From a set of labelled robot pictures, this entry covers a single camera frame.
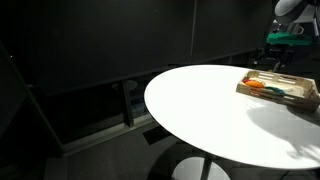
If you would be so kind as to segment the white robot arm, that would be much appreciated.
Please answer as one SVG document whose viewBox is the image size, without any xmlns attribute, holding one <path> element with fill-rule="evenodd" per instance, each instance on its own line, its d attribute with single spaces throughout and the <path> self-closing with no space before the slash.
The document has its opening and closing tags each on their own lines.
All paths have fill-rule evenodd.
<svg viewBox="0 0 320 180">
<path fill-rule="evenodd" d="M 313 37 L 304 33 L 303 24 L 310 23 L 314 37 L 319 38 L 319 5 L 319 0 L 278 0 L 266 45 L 257 51 L 253 63 L 271 59 L 285 64 L 293 55 L 291 47 L 310 46 Z"/>
</svg>

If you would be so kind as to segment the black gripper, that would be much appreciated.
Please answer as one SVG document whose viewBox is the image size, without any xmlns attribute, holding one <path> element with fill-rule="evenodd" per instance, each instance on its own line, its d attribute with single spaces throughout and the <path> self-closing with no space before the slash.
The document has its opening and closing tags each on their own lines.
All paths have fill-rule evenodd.
<svg viewBox="0 0 320 180">
<path fill-rule="evenodd" d="M 254 56 L 254 63 L 258 64 L 262 60 L 277 61 L 286 64 L 293 58 L 293 51 L 286 49 L 284 46 L 266 46 L 258 49 Z"/>
</svg>

